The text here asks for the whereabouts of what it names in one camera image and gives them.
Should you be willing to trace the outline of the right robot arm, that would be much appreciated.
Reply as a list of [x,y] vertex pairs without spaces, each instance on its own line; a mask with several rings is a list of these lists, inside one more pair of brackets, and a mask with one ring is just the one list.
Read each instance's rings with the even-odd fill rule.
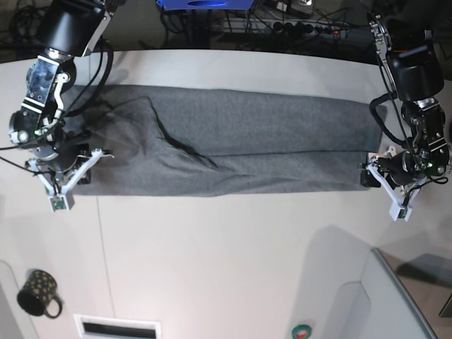
[[[91,106],[112,68],[113,50],[102,41],[102,34],[123,1],[52,1],[37,28],[37,40],[44,50],[29,68],[26,94],[20,109],[10,119],[8,137],[11,149],[31,150],[35,155],[35,174],[49,177],[52,184],[75,179],[89,184],[91,173],[83,169],[90,156],[90,134],[64,130],[65,119]],[[62,95],[76,81],[76,57],[100,51],[107,63],[100,83],[80,107],[64,106]]]

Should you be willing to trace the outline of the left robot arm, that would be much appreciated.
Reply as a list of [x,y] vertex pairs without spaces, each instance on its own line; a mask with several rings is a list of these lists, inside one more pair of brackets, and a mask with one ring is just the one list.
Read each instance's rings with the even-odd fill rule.
[[[367,15],[386,87],[386,94],[372,100],[369,109],[381,131],[403,149],[396,155],[375,155],[368,166],[375,167],[393,189],[410,191],[448,181],[446,115],[436,99],[444,77],[434,50],[434,32],[450,17],[447,1],[375,1]],[[394,107],[400,126],[410,127],[402,138],[389,131],[377,112],[379,105],[396,101],[401,103]]]

